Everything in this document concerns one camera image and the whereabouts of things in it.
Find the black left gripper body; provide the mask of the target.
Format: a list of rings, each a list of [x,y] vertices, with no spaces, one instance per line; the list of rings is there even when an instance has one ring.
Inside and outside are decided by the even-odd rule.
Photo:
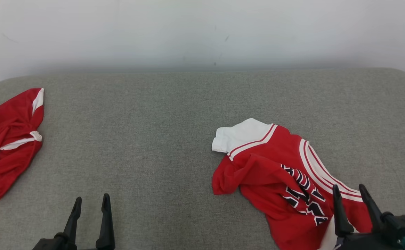
[[[65,233],[57,233],[52,239],[40,239],[32,250],[115,250],[114,245],[106,245],[93,249],[78,249]]]

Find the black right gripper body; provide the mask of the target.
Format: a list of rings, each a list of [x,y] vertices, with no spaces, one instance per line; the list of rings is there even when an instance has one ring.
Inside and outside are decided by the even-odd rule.
[[[405,215],[381,215],[380,233],[355,233],[343,239],[334,250],[405,250]]]

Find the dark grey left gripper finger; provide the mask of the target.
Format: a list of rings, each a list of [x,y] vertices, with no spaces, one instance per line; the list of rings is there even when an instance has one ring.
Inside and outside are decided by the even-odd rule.
[[[82,205],[82,198],[78,197],[75,200],[73,209],[70,213],[70,216],[67,220],[67,224],[63,231],[63,233],[68,237],[68,242],[70,243],[75,243],[76,240],[77,222],[81,215],[81,205]]]
[[[98,250],[114,250],[115,249],[115,235],[112,220],[111,201],[108,193],[103,196],[102,206],[102,222],[99,233],[99,238],[96,241],[96,249]]]

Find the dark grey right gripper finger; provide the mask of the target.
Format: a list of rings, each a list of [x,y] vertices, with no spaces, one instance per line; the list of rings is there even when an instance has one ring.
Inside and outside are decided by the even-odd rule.
[[[382,221],[381,221],[382,212],[380,211],[376,202],[373,200],[373,198],[369,194],[365,185],[359,184],[358,187],[359,187],[359,191],[361,194],[361,198],[368,209],[368,214],[371,219],[371,223],[372,223],[371,232],[380,233],[381,229],[382,229]]]
[[[345,208],[342,204],[342,195],[338,185],[333,185],[333,199],[334,199],[334,225],[335,234],[338,237],[347,237],[354,232],[353,226],[349,223],[346,216]]]

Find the red Bulls basketball jersey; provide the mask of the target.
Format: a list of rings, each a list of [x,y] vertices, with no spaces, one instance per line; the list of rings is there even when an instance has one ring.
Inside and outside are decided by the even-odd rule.
[[[215,195],[237,189],[267,218],[280,250],[333,250],[333,186],[339,187],[347,218],[357,233],[372,223],[361,194],[333,177],[309,141],[285,127],[253,118],[220,127],[212,150],[225,153],[212,176]]]

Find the red shorts with white stripes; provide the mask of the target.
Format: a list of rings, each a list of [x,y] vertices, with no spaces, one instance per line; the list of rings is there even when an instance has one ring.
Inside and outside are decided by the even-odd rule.
[[[0,199],[42,146],[44,89],[26,90],[0,105]]]

